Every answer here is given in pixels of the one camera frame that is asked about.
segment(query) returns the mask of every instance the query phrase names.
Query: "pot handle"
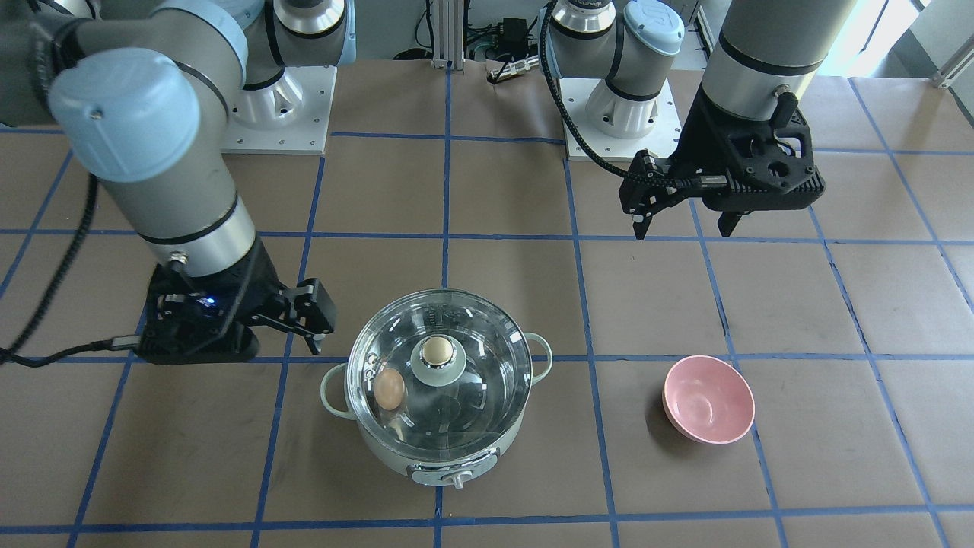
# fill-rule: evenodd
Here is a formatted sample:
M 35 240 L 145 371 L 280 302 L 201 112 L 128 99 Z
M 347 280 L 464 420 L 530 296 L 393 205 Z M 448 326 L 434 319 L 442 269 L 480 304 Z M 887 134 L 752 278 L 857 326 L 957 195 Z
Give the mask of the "pot handle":
M 353 413 L 352 410 L 336 410 L 334 406 L 328 403 L 328 396 L 324 393 L 324 389 L 326 386 L 328 386 L 328 381 L 331 380 L 331 377 L 335 376 L 339 372 L 343 372 L 347 365 L 348 364 L 342 364 L 337 368 L 331 368 L 327 373 L 324 374 L 324 378 L 321 380 L 321 403 L 324 405 L 324 408 L 328 410 L 328 412 L 335 416 L 347 418 L 348 420 L 356 420 L 356 414 Z
M 524 333 L 524 338 L 528 340 L 534 340 L 535 342 L 543 346 L 544 353 L 547 354 L 548 357 L 548 364 L 544 368 L 544 371 L 531 377 L 531 385 L 534 386 L 535 384 L 541 382 L 541 380 L 545 378 L 548 373 L 551 372 L 551 365 L 554 364 L 554 354 L 551 353 L 551 345 L 548 344 L 546 340 L 544 340 L 543 336 L 537 333 Z

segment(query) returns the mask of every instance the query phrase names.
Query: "black cable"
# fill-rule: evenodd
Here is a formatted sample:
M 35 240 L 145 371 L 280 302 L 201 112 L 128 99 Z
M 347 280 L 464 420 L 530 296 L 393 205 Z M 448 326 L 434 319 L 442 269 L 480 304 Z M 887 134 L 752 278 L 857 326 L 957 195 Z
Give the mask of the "black cable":
M 427 0 L 427 28 L 430 30 L 430 49 L 435 52 L 436 42 L 432 34 L 432 0 Z
M 544 5 L 544 18 L 542 19 L 542 30 L 541 37 L 538 46 L 538 54 L 541 56 L 541 66 L 542 72 L 544 73 L 544 80 L 547 83 L 548 91 L 551 92 L 551 97 L 554 99 L 555 106 L 558 107 L 558 113 L 561 115 L 561 119 L 565 122 L 565 126 L 568 127 L 569 133 L 578 142 L 579 147 L 586 156 L 591 158 L 592 162 L 603 170 L 622 178 L 628 178 L 630 180 L 648 184 L 649 186 L 663 186 L 668 188 L 695 188 L 698 187 L 697 181 L 689 178 L 666 178 L 663 172 L 649 172 L 647 175 L 635 174 L 628 172 L 622 168 L 616 167 L 609 163 L 608 160 L 599 156 L 591 146 L 585 142 L 584 137 L 581 136 L 579 127 L 572 121 L 571 114 L 568 113 L 568 109 L 565 108 L 565 102 L 562 100 L 561 92 L 558 91 L 557 84 L 554 81 L 554 77 L 551 76 L 551 69 L 548 67 L 547 61 L 547 33 L 551 23 L 551 11 L 555 5 L 555 0 L 550 0 Z
M 432 59 L 432 52 L 424 50 L 423 48 L 411 48 L 404 52 L 399 52 L 393 57 L 394 60 L 411 60 L 411 59 Z
M 4 361 L 11 361 L 15 364 L 20 364 L 28 368 L 43 368 L 46 365 L 52 364 L 61 358 L 71 356 L 73 354 L 80 354 L 81 352 L 95 352 L 97 350 L 111 350 L 111 339 L 107 340 L 97 340 L 95 342 L 89 342 L 88 344 L 79 344 L 78 346 L 72 346 L 66 350 L 61 350 L 56 354 L 48 356 L 47 358 L 41 358 L 39 360 L 31 360 L 18 356 L 17 354 L 5 354 Z M 3 348 L 0 348 L 0 352 L 8 352 Z
M 491 78 L 490 75 L 487 76 L 487 81 L 492 86 L 497 86 L 498 82 L 501 81 L 501 75 L 504 74 L 504 71 L 507 69 L 507 66 L 510 64 L 511 60 L 514 59 L 514 56 L 512 54 L 503 54 L 502 56 L 495 57 L 494 60 L 501 60 L 501 58 L 507 58 L 507 60 L 504 61 L 503 65 L 501 65 L 501 70 L 497 71 L 497 77 Z
M 37 308 L 34 310 L 33 315 L 31 315 L 27 325 L 24 326 L 23 330 L 20 332 L 17 340 L 14 341 L 14 344 L 11 345 L 9 350 L 6 348 L 0 348 L 0 365 L 6 364 L 7 362 L 14 362 L 29 368 L 40 368 L 46 366 L 47 364 L 56 362 L 65 356 L 70 356 L 79 352 L 123 349 L 116 348 L 116 345 L 113 342 L 114 339 L 107 339 L 89 342 L 88 344 L 82 344 L 66 350 L 61 350 L 52 356 L 40 360 L 30 360 L 17 355 L 23 345 L 27 343 L 27 340 L 34 335 L 34 332 L 37 331 L 37 328 L 41 325 L 41 322 L 44 320 L 44 316 L 48 312 L 48 308 L 51 306 L 51 302 L 55 298 L 57 290 L 60 288 L 61 283 L 64 282 L 64 278 L 67 276 L 67 272 L 71 268 L 71 263 L 74 262 L 75 257 L 78 255 L 78 251 L 81 250 L 81 245 L 84 243 L 85 238 L 88 236 L 88 233 L 92 228 L 94 207 L 97 204 L 97 199 L 98 179 L 94 175 L 88 174 L 88 198 L 85 200 L 85 211 L 81 216 L 81 221 L 78 223 L 77 230 L 74 232 L 74 237 L 71 239 L 71 244 L 68 246 L 67 251 L 64 252 L 64 257 L 61 259 L 60 265 L 55 271 L 55 275 L 51 278 L 51 282 L 48 284 L 47 289 L 44 290 L 44 295 L 41 297 L 40 302 L 38 302 Z
M 470 28 L 470 2 L 464 0 L 464 46 L 467 45 L 467 29 Z
M 484 32 L 480 32 L 478 34 L 473 35 L 471 38 L 468 38 L 467 41 L 464 43 L 464 45 L 470 46 L 471 44 L 475 43 L 477 40 L 486 38 L 487 36 L 499 36 L 500 34 L 501 34 L 501 30 L 499 27 L 490 28 L 488 30 L 485 30 Z
M 420 18 L 416 20 L 416 27 L 413 28 L 413 40 L 415 40 L 416 41 L 416 44 L 419 45 L 421 48 L 428 48 L 428 49 L 432 50 L 432 46 L 427 46 L 423 42 L 420 42 L 420 23 L 423 22 L 423 18 L 425 18 L 430 13 L 430 2 L 429 2 L 429 0 L 427 0 L 427 3 L 426 4 L 427 4 L 426 9 L 420 14 Z

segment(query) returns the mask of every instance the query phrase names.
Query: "pink bowl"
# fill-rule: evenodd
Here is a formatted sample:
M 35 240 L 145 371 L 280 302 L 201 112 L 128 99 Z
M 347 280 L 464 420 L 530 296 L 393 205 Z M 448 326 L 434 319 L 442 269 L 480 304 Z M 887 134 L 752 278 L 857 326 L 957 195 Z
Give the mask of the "pink bowl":
M 754 423 L 754 395 L 747 381 L 710 356 L 690 356 L 670 368 L 663 408 L 677 430 L 705 444 L 736 442 Z

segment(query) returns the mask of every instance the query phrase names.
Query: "egg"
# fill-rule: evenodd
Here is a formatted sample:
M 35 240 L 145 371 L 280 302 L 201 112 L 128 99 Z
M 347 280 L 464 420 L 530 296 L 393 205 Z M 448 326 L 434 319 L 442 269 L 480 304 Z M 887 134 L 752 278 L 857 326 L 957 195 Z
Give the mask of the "egg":
M 379 374 L 375 375 L 374 389 L 375 402 L 379 407 L 392 411 L 402 404 L 402 399 L 406 394 L 406 383 L 402 375 L 392 369 L 383 368 Z

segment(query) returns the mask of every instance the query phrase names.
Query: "blue tape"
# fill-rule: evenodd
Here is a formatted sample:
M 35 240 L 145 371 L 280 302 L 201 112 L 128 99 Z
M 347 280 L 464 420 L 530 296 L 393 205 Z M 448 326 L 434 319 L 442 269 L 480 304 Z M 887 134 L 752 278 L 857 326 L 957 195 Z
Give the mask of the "blue tape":
M 7 274 L 3 277 L 3 281 L 0 282 L 0 299 L 3 299 L 3 295 L 7 292 L 7 288 L 10 287 L 10 283 L 14 280 L 14 273 L 17 272 L 20 262 L 23 260 L 24 254 L 27 253 L 27 247 L 30 246 L 30 241 L 33 239 L 33 233 L 37 231 L 37 226 L 41 223 L 41 219 L 44 218 L 44 213 L 48 210 L 48 206 L 51 204 L 51 199 L 55 197 L 57 187 L 64 178 L 68 165 L 71 163 L 71 157 L 72 153 L 69 150 L 67 155 L 64 157 L 64 161 L 61 162 L 60 169 L 57 170 L 57 175 L 55 175 L 54 182 L 51 183 L 51 188 L 48 189 L 47 195 L 44 196 L 44 201 L 41 202 L 41 208 L 37 211 L 37 215 L 34 216 L 34 220 L 30 223 L 30 228 L 27 230 L 27 236 L 22 242 L 20 242 L 20 248 L 17 250 L 17 255 L 14 256 L 14 262 L 11 263 L 10 268 L 7 269 Z
M 818 217 L 815 216 L 815 210 L 811 207 L 808 208 L 808 214 L 811 216 L 811 222 L 815 226 L 815 231 L 818 235 L 822 235 L 822 226 L 818 222 Z M 839 293 L 843 296 L 843 301 L 845 302 L 845 307 L 848 308 L 849 315 L 852 317 L 852 324 L 855 326 L 856 332 L 859 335 L 859 341 L 862 343 L 863 350 L 866 352 L 867 359 L 869 361 L 869 367 L 873 371 L 873 377 L 877 381 L 877 386 L 880 390 L 880 395 L 882 396 L 882 402 L 886 406 L 886 412 L 889 414 L 889 418 L 893 423 L 893 429 L 896 431 L 896 437 L 900 441 L 900 446 L 903 449 L 907 461 L 910 464 L 910 470 L 913 472 L 914 480 L 917 482 L 917 486 L 920 491 L 920 495 L 923 497 L 923 503 L 925 504 L 927 511 L 930 514 L 930 518 L 933 520 L 933 525 L 937 529 L 937 535 L 940 537 L 941 544 L 944 548 L 949 548 L 949 543 L 947 542 L 947 536 L 944 534 L 944 528 L 940 524 L 940 518 L 937 516 L 937 512 L 933 507 L 933 503 L 930 500 L 930 494 L 926 488 L 926 482 L 920 475 L 919 468 L 917 467 L 917 461 L 914 459 L 913 452 L 910 450 L 910 444 L 907 441 L 906 435 L 903 433 L 903 427 L 900 425 L 900 420 L 896 416 L 896 410 L 893 408 L 892 401 L 889 399 L 889 393 L 886 392 L 885 383 L 882 381 L 882 375 L 880 374 L 880 368 L 876 365 L 876 359 L 873 358 L 873 352 L 869 347 L 869 341 L 866 339 L 865 333 L 862 331 L 862 324 L 859 322 L 859 317 L 856 315 L 855 307 L 852 305 L 852 299 L 849 297 L 847 288 L 845 287 L 845 281 L 843 280 L 842 272 L 839 271 L 839 267 L 836 264 L 835 257 L 832 255 L 832 250 L 829 249 L 829 245 L 825 242 L 824 238 L 822 240 L 822 248 L 825 250 L 825 256 L 829 261 L 829 265 L 832 268 L 832 274 L 836 279 L 836 283 L 839 285 Z
M 729 361 L 730 354 L 714 354 L 715 358 Z M 830 353 L 743 353 L 734 355 L 738 360 L 846 360 L 867 361 L 870 358 L 878 361 L 900 362 L 974 362 L 974 354 L 830 354 Z M 39 359 L 43 356 L 28 356 Z M 686 356 L 673 354 L 595 354 L 592 358 L 596 362 L 676 362 Z M 544 356 L 535 356 L 541 360 Z M 117 356 L 68 356 L 59 361 L 65 364 L 123 364 L 128 358 Z M 587 355 L 559 354 L 554 356 L 555 362 L 584 362 Z M 254 364 L 279 364 L 283 356 L 257 356 L 250 360 Z M 291 356 L 292 364 L 344 364 L 348 356 Z M 139 358 L 132 360 L 135 364 L 145 363 Z
M 450 234 L 454 240 L 573 240 L 571 234 Z
M 145 321 L 146 309 L 143 306 L 142 313 L 139 316 L 138 325 L 135 329 L 136 333 L 141 333 L 142 328 L 145 327 Z M 81 532 L 82 525 L 85 522 L 85 514 L 88 512 L 88 505 L 92 500 L 92 493 L 94 492 L 94 483 L 98 478 L 98 472 L 101 470 L 101 462 L 105 456 L 105 449 L 108 447 L 108 439 L 112 435 L 112 427 L 115 425 L 115 416 L 118 413 L 119 403 L 122 401 L 122 394 L 125 391 L 125 385 L 129 381 L 129 374 L 131 372 L 131 365 L 134 356 L 135 355 L 132 352 L 129 352 L 125 365 L 122 367 L 122 374 L 119 375 L 119 383 L 115 388 L 115 396 L 112 398 L 112 405 L 108 409 L 108 416 L 105 418 L 105 426 L 101 431 L 101 440 L 98 442 L 98 449 L 94 453 L 92 471 L 88 475 L 88 482 L 85 484 L 85 491 L 81 495 L 81 503 L 78 505 L 78 512 L 74 518 L 74 526 L 71 529 L 71 534 L 68 536 L 67 548 L 74 548 L 75 544 L 77 544 L 78 534 Z
M 379 239 L 403 239 L 403 240 L 439 240 L 442 234 L 383 234 L 379 232 L 312 232 L 313 238 L 379 238 Z
M 890 152 L 893 154 L 911 154 L 916 156 L 974 156 L 974 152 L 967 152 L 965 150 L 890 150 Z
M 450 283 L 450 126 L 453 110 L 453 70 L 452 65 L 446 67 L 446 113 L 443 130 L 443 256 L 442 271 L 440 272 L 440 287 L 448 288 Z M 441 548 L 443 545 L 443 487 L 436 486 L 436 496 L 433 503 L 433 531 L 432 546 Z
M 42 136 L 62 136 L 63 130 L 22 130 L 20 128 L 0 128 L 0 134 L 22 134 Z
M 944 504 L 935 506 L 939 513 L 974 512 L 974 504 Z M 888 506 L 834 506 L 818 508 L 781 509 L 784 518 L 815 516 L 865 516 L 883 514 L 926 514 L 925 505 Z M 710 512 L 656 512 L 645 514 L 583 514 L 576 516 L 523 516 L 523 517 L 451 517 L 443 518 L 443 527 L 504 526 L 504 525 L 551 525 L 551 524 L 599 524 L 612 519 L 617 522 L 677 522 L 711 520 L 748 520 L 773 518 L 771 510 L 724 510 Z M 432 528 L 435 519 L 414 520 L 321 520 L 264 522 L 259 526 L 254 522 L 224 523 L 171 523 L 171 524 L 91 524 L 80 527 L 81 533 L 106 532 L 179 532 L 179 531 L 254 531 L 254 530 L 319 530 L 348 528 Z M 74 526 L 0 526 L 0 535 L 9 534 L 59 534 L 68 533 Z
M 736 351 L 734 350 L 733 338 L 731 337 L 731 324 L 728 322 L 727 312 L 724 309 L 724 299 L 721 297 L 721 289 L 717 284 L 717 275 L 714 273 L 714 265 L 710 260 L 710 253 L 707 251 L 707 244 L 703 237 L 703 228 L 700 225 L 700 216 L 696 212 L 696 203 L 690 202 L 690 213 L 693 216 L 693 225 L 696 228 L 696 235 L 700 239 L 700 252 L 703 254 L 703 263 L 707 268 L 707 276 L 710 278 L 710 288 L 714 293 L 714 301 L 717 305 L 717 313 L 720 315 L 721 324 L 724 327 L 724 339 L 730 352 L 730 362 L 733 367 L 740 372 L 740 364 L 737 362 Z M 754 422 L 751 427 L 751 439 L 754 441 L 754 450 L 758 456 L 758 463 L 761 466 L 761 475 L 765 480 L 765 487 L 768 490 L 768 503 L 771 506 L 771 514 L 774 517 L 774 526 L 778 531 L 778 541 L 781 548 L 788 548 L 788 537 L 785 534 L 784 523 L 781 521 L 781 513 L 778 508 L 778 498 L 774 493 L 774 484 L 771 482 L 771 473 L 768 470 L 768 460 L 765 458 L 765 449 L 761 443 L 761 436 L 758 434 L 758 423 Z
M 322 157 L 318 160 L 318 173 L 315 176 L 315 191 L 312 196 L 311 205 L 308 211 L 308 223 L 306 225 L 304 249 L 301 253 L 301 265 L 298 267 L 298 279 L 296 283 L 304 280 L 308 269 L 308 256 L 311 253 L 312 230 L 315 228 L 315 219 L 318 215 L 318 199 L 321 195 L 321 186 L 324 181 L 325 160 Z M 281 428 L 281 414 L 284 406 L 284 392 L 287 387 L 287 372 L 290 369 L 291 349 L 294 345 L 294 333 L 287 334 L 287 341 L 284 344 L 284 356 L 281 360 L 281 376 L 278 380 L 278 395 L 274 403 L 274 418 L 271 421 L 271 434 L 267 442 L 267 456 L 264 459 L 264 473 L 260 481 L 260 494 L 257 496 L 257 511 L 254 515 L 254 523 L 257 528 L 250 536 L 251 548 L 257 548 L 260 544 L 260 525 L 264 521 L 264 509 L 267 506 L 267 493 L 271 486 L 271 472 L 274 470 L 274 455 L 278 445 L 278 432 Z
M 581 301 L 581 324 L 585 333 L 585 352 L 588 362 L 588 381 L 592 391 L 592 406 L 595 413 L 595 433 L 599 441 L 599 457 L 602 463 L 602 483 L 606 491 L 606 509 L 609 511 L 609 527 L 613 548 L 619 548 L 618 523 L 616 522 L 616 494 L 612 487 L 612 471 L 609 467 L 609 452 L 606 447 L 605 426 L 602 419 L 602 401 L 599 398 L 598 371 L 595 368 L 595 348 L 592 344 L 592 327 L 588 316 L 588 291 L 585 289 L 585 273 L 581 263 L 581 242 L 579 240 L 579 221 L 575 210 L 575 191 L 572 188 L 572 171 L 568 160 L 562 160 L 565 172 L 565 190 L 568 193 L 568 212 L 572 225 L 572 245 L 575 248 L 575 269 L 579 278 L 579 299 Z
M 432 134 L 389 134 L 369 132 L 332 132 L 333 137 L 365 137 L 365 138 L 413 138 L 425 140 L 446 140 L 447 135 Z M 449 136 L 452 140 L 487 141 L 487 142 L 543 142 L 564 146 L 565 140 L 552 137 L 482 137 L 482 136 Z

